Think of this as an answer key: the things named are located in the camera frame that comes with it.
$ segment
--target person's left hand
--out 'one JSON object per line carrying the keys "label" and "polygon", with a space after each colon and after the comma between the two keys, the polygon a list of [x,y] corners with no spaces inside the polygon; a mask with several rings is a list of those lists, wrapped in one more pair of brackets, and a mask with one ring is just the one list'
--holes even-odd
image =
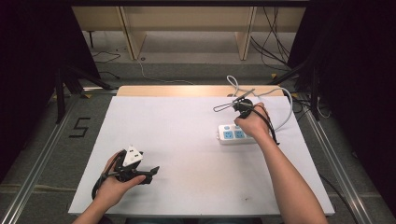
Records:
{"label": "person's left hand", "polygon": [[[111,164],[114,158],[119,152],[114,154],[108,161],[104,171]],[[120,182],[116,177],[109,176],[103,183],[102,186],[97,190],[95,201],[99,201],[108,208],[117,204],[122,196],[128,189],[140,184],[146,177],[144,175],[139,175],[127,182]]]}

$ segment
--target power strip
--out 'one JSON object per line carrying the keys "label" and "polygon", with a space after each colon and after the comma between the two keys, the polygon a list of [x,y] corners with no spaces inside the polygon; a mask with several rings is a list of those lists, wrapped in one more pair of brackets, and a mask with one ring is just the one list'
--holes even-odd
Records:
{"label": "power strip", "polygon": [[220,125],[217,138],[223,145],[256,143],[254,138],[245,134],[244,131],[242,131],[242,129],[235,124]]}

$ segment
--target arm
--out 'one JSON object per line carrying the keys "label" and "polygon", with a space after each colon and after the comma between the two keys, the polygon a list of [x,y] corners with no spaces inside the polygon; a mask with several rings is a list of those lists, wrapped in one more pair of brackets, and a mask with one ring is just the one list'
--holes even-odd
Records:
{"label": "arm", "polygon": [[[108,160],[106,168],[113,161],[117,153]],[[96,197],[88,208],[73,222],[74,224],[96,224],[105,214],[105,212],[115,204],[117,204],[124,193],[138,185],[146,177],[144,175],[137,176],[127,182],[120,182],[114,176],[109,176],[96,193]]]}
{"label": "arm", "polygon": [[[255,106],[255,109],[265,116],[260,106]],[[285,223],[327,223],[312,189],[274,142],[264,121],[251,113],[246,119],[236,119],[235,123],[252,136],[261,148]]]}

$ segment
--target white cable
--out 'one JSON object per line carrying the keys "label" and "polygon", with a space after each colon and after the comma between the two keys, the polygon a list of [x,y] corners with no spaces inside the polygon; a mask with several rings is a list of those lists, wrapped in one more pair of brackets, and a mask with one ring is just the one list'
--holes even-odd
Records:
{"label": "white cable", "polygon": [[[233,84],[233,83],[231,82],[230,78],[232,78],[236,84]],[[238,82],[236,81],[235,77],[233,77],[233,76],[227,76],[227,80],[231,83],[231,85],[233,85],[233,86],[235,87],[235,93],[233,94],[233,96],[235,96],[236,93],[237,93],[238,91],[247,91],[247,90],[242,90],[242,89],[239,88]],[[268,92],[265,92],[265,93],[262,93],[262,94],[259,94],[259,95],[256,95],[256,93],[253,92],[253,95],[254,95],[254,96],[260,98],[260,97],[263,96],[263,95],[267,95],[267,94],[269,94],[269,93],[271,93],[271,92],[273,92],[273,91],[279,91],[279,90],[285,91],[286,94],[289,96],[289,100],[290,100],[290,112],[289,112],[289,114],[288,114],[288,117],[285,119],[285,121],[283,121],[278,127],[274,128],[275,131],[277,131],[278,129],[280,129],[283,125],[285,125],[286,122],[288,122],[288,120],[290,119],[290,116],[291,116],[291,114],[292,114],[292,112],[293,112],[293,99],[292,99],[292,97],[291,97],[290,92],[289,92],[288,90],[286,90],[285,88],[281,88],[281,87],[275,88],[275,89],[273,89],[273,90],[271,90],[271,91],[268,91]]]}
{"label": "white cable", "polygon": [[228,82],[231,83],[231,85],[233,85],[233,86],[235,87],[235,92],[233,93],[233,96],[235,96],[235,95],[238,93],[238,91],[239,91],[238,81],[236,81],[236,78],[233,77],[233,76],[227,76],[227,80],[228,80]]}
{"label": "white cable", "polygon": [[319,112],[319,114],[324,118],[324,119],[328,119],[331,115],[332,115],[332,111],[329,111],[329,115],[323,115],[322,114],[322,112],[320,111],[320,109],[319,109],[319,101],[320,101],[320,99],[318,98],[318,104],[317,104],[317,110],[318,110],[318,112]]}
{"label": "white cable", "polygon": [[150,80],[154,80],[154,81],[161,81],[161,82],[166,82],[166,83],[173,83],[173,82],[185,82],[185,83],[189,83],[190,85],[195,85],[192,82],[186,81],[186,80],[172,80],[172,81],[168,81],[168,80],[163,80],[163,79],[158,79],[158,78],[153,78],[153,77],[146,77],[145,72],[143,71],[143,65],[141,62],[139,62],[139,60],[136,60],[139,64],[140,67],[142,68],[142,76],[146,79],[150,79]]}

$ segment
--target white table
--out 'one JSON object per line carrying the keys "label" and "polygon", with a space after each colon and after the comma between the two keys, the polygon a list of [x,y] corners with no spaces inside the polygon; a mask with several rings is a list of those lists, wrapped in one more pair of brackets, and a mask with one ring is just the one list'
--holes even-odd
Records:
{"label": "white table", "polygon": [[[250,98],[253,103],[258,98]],[[256,144],[223,146],[220,124],[232,108],[214,112],[230,97],[125,97],[112,99],[70,206],[81,214],[93,184],[115,152],[144,152],[138,170],[161,166],[150,185],[130,189],[108,214],[125,217],[256,217],[280,215],[264,157]],[[286,97],[262,97],[276,126],[288,115]],[[334,214],[295,117],[276,132],[281,150],[314,191],[326,215]]]}

